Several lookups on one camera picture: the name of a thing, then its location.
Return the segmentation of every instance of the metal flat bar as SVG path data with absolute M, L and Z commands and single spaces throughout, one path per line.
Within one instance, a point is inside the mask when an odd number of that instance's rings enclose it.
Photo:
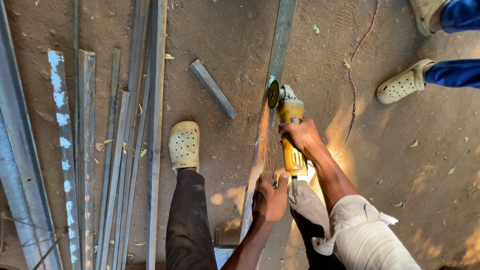
M 110 111 L 108 114 L 107 139 L 113 139 L 113 128 L 115 125 L 115 105 L 117 101 L 117 88 L 119 80 L 120 50 L 113 48 L 113 69 L 112 82 L 110 84 Z M 96 253 L 95 270 L 100 269 L 102 254 L 103 231 L 105 227 L 105 212 L 107 211 L 108 180 L 110 178 L 110 163 L 112 158 L 112 145 L 107 143 L 107 153 L 105 157 L 105 169 L 103 174 L 102 205 L 100 209 L 100 228 L 98 229 L 98 250 Z
M 55 111 L 57 115 L 60 115 L 57 119 L 64 119 L 64 121 L 58 123 L 72 270 L 81 270 L 77 187 L 75 185 L 75 169 L 73 167 L 72 126 L 70 124 L 70 109 L 68 106 L 67 84 L 65 81 L 65 60 L 63 58 L 63 53 L 49 50 L 48 62 L 50 63 L 50 77 L 53 86 Z
M 133 144 L 135 142 L 135 127 L 138 115 L 138 97 L 143 75 L 146 34 L 148 28 L 148 15 L 150 11 L 150 0 L 137 0 L 135 10 L 135 23 L 133 26 L 132 57 L 130 64 L 130 77 L 128 91 L 130 92 L 129 110 L 127 113 L 128 129 L 125 130 L 124 141 L 126 142 L 127 156 L 122 159 L 120 170 L 120 185 L 117 224 L 115 234 L 115 245 L 113 250 L 113 270 L 118 265 L 119 251 L 123 250 L 123 241 L 120 235 L 125 234 L 125 221 L 127 211 L 127 199 L 129 194 L 130 179 L 132 176 Z
M 197 79 L 202 83 L 207 90 L 208 94 L 213 98 L 215 103 L 220 107 L 222 112 L 230 119 L 235 119 L 237 112 L 233 108 L 232 104 L 228 101 L 227 97 L 223 94 L 222 90 L 216 85 L 210 73 L 200 62 L 200 59 L 190 64 L 190 70 L 195 74 Z
M 158 219 L 158 182 L 162 141 L 163 79 L 165 71 L 165 39 L 167 36 L 168 0 L 153 0 L 152 46 L 150 48 L 150 144 L 148 150 L 147 254 L 146 269 L 155 269 L 156 232 Z
M 73 153 L 75 184 L 78 185 L 78 157 L 80 156 L 80 141 L 78 140 L 78 121 L 79 121 L 79 92 L 78 92 L 78 0 L 73 0 L 73 101 L 75 103 L 73 116 Z
M 282 73 L 285 66 L 285 58 L 287 57 L 288 42 L 290 41 L 290 32 L 292 30 L 296 4 L 297 0 L 280 0 L 278 7 L 272 51 L 270 52 L 270 63 L 268 65 L 264 89 L 264 99 L 262 102 L 262 110 L 260 111 L 255 151 L 253 153 L 252 170 L 248 179 L 247 194 L 243 205 L 240 241 L 243 240 L 252 223 L 253 192 L 258 177 L 265 169 L 268 139 L 275 116 L 275 110 L 270 110 L 267 106 L 268 87 L 274 79 L 278 80 L 279 83 L 282 81 Z
M 50 207 L 43 183 L 35 141 L 33 138 L 30 118 L 25 103 L 24 91 L 18 71 L 12 36 L 8 25 L 7 14 L 3 1 L 0 1 L 0 112 L 2 116 L 2 149 L 6 156 L 0 156 L 0 175 L 2 183 L 9 183 L 15 190 L 4 186 L 9 206 L 14 218 L 26 221 L 37 228 L 24 229 L 24 226 L 15 224 L 22 244 L 35 243 L 55 237 Z M 22 233 L 35 236 L 25 240 Z M 54 239 L 33 245 L 35 254 L 27 254 L 25 258 L 29 267 L 34 267 L 48 249 L 55 243 Z M 45 269 L 61 270 L 62 264 L 58 247 L 55 246 L 50 255 L 44 260 Z
M 126 123 L 127 123 L 127 111 L 128 111 L 128 100 L 130 97 L 130 92 L 120 91 L 120 113 L 117 117 L 117 132 L 115 138 L 113 139 L 114 149 L 113 149 L 113 159 L 112 159 L 112 172 L 110 174 L 110 185 L 108 190 L 108 201 L 107 201 L 107 213 L 105 215 L 105 230 L 103 232 L 102 240 L 102 255 L 100 261 L 100 269 L 106 269 L 107 267 L 107 257 L 108 257 L 108 244 L 110 240 L 110 233 L 113 223 L 113 212 L 115 206 L 115 196 L 117 194 L 117 185 L 119 181 L 119 172 L 120 172 L 120 161 L 122 156 L 122 145 L 123 145 L 123 136 L 125 134 Z
M 145 128 L 145 119 L 148 110 L 148 98 L 150 96 L 150 65 L 147 70 L 147 78 L 145 80 L 145 87 L 144 87 L 144 97 L 142 100 L 142 108 L 143 112 L 140 115 L 140 121 L 138 123 L 138 134 L 137 140 L 135 144 L 135 156 L 133 157 L 133 169 L 132 169 L 132 179 L 130 180 L 130 193 L 128 196 L 128 206 L 127 206 L 127 220 L 125 222 L 125 234 L 121 237 L 123 240 L 123 249 L 120 250 L 119 253 L 119 265 L 117 269 L 125 270 L 125 264 L 127 262 L 127 247 L 128 247 L 128 239 L 130 235 L 130 224 L 132 221 L 132 207 L 133 207 L 133 197 L 135 195 L 135 184 L 137 182 L 137 173 L 138 173 L 138 162 L 140 161 L 140 152 L 142 149 L 142 138 L 144 136 L 144 128 Z
M 82 220 L 82 268 L 93 269 L 93 182 L 95 142 L 95 53 L 78 50 L 80 202 Z

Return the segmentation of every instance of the sandy ground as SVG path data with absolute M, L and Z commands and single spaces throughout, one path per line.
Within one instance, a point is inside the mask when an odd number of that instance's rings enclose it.
M 351 121 L 353 87 L 348 78 L 352 51 L 368 31 L 375 1 L 299 0 L 283 82 L 305 103 L 328 149 L 343 145 Z M 72 3 L 65 0 L 5 0 L 36 148 L 55 228 L 66 226 L 58 125 L 49 80 L 47 49 L 63 51 L 72 103 Z M 157 261 L 165 259 L 165 227 L 175 175 L 168 134 L 179 121 L 201 130 L 201 174 L 206 179 L 209 223 L 221 227 L 221 242 L 238 242 L 240 215 L 234 209 L 251 168 L 261 97 L 278 1 L 181 1 L 168 7 L 164 122 L 162 127 Z M 95 139 L 107 136 L 113 48 L 121 50 L 119 89 L 128 88 L 135 1 L 83 0 L 80 48 L 96 53 Z M 320 29 L 315 34 L 313 25 Z M 380 104 L 375 89 L 418 60 L 480 58 L 480 33 L 439 33 L 422 37 L 407 0 L 380 0 L 370 36 L 352 64 L 357 86 L 357 120 L 346 149 L 336 160 L 359 192 L 385 214 L 423 269 L 460 265 L 480 269 L 480 92 L 427 85 L 393 105 Z M 200 59 L 239 113 L 226 118 L 188 65 Z M 272 134 L 268 167 L 282 159 Z M 409 147 L 415 140 L 418 146 Z M 95 228 L 98 230 L 105 151 L 95 151 Z M 455 166 L 455 172 L 447 176 Z M 140 161 L 129 253 L 145 262 L 147 159 Z M 2 207 L 6 207 L 4 195 Z M 405 203 L 404 208 L 395 207 Z M 4 222 L 7 250 L 19 246 L 11 222 Z M 261 269 L 307 269 L 305 248 L 286 211 L 260 262 Z M 70 269 L 68 239 L 60 242 Z M 0 264 L 26 269 L 21 251 Z

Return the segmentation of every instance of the angle grinder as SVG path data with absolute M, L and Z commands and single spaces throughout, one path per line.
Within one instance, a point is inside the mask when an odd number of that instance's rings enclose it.
M 288 85 L 280 84 L 273 80 L 268 89 L 268 107 L 273 110 L 276 107 L 276 114 L 281 123 L 299 125 L 303 119 L 303 102 L 298 100 Z M 293 143 L 288 133 L 282 134 L 283 159 L 285 171 L 292 176 L 293 204 L 297 204 L 298 179 L 307 176 L 307 159 L 298 147 Z

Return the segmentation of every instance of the man's right hand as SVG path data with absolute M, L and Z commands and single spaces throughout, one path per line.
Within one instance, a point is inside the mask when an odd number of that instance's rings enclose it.
M 313 160 L 311 150 L 314 148 L 324 148 L 322 139 L 318 135 L 317 129 L 313 120 L 304 117 L 302 122 L 297 124 L 281 123 L 278 126 L 278 133 L 288 133 L 293 140 L 293 143 L 303 152 L 309 160 Z

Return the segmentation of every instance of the rolled-up pant leg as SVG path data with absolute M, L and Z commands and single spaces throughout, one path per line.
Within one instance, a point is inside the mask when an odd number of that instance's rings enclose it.
M 177 175 L 165 241 L 168 270 L 217 270 L 208 225 L 205 179 L 191 170 Z
M 290 213 L 305 244 L 309 269 L 346 269 L 335 254 L 324 256 L 314 250 L 312 237 L 330 238 L 327 208 L 306 181 L 299 181 L 298 183 L 298 203 L 297 205 L 290 204 Z

